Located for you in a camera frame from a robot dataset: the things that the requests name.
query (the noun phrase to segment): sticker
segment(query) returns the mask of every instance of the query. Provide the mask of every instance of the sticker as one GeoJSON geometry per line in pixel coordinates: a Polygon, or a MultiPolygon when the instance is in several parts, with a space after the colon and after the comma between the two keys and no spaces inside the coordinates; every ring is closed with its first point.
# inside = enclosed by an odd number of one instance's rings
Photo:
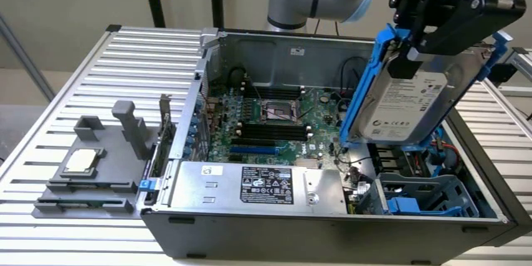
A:
{"type": "Polygon", "coordinates": [[[204,176],[222,176],[224,167],[222,165],[204,165],[202,167],[202,174],[204,176]]]}
{"type": "Polygon", "coordinates": [[[303,48],[291,48],[291,55],[298,55],[298,56],[306,55],[306,49],[303,49],[303,48]]]}
{"type": "Polygon", "coordinates": [[[418,72],[414,79],[392,79],[363,130],[374,140],[403,141],[447,85],[443,73],[418,72]]]}
{"type": "Polygon", "coordinates": [[[294,205],[290,168],[242,168],[240,200],[251,204],[294,205]]]}

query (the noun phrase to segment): aluminum extrusion table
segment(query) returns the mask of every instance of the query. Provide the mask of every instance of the aluminum extrusion table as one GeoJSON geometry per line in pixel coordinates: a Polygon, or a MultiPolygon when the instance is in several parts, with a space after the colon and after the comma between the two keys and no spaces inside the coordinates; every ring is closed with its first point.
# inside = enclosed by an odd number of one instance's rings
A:
{"type": "MultiPolygon", "coordinates": [[[[76,135],[82,115],[104,125],[116,100],[136,103],[148,126],[160,121],[162,93],[179,121],[194,78],[202,31],[122,27],[106,32],[35,126],[0,167],[0,265],[179,265],[164,255],[142,220],[35,219],[46,189],[76,135]]],[[[500,174],[532,214],[532,128],[490,82],[476,83],[456,106],[500,174]]],[[[206,265],[250,262],[195,261],[206,265]]],[[[478,247],[450,266],[532,265],[532,234],[503,247],[478,247]]]]}

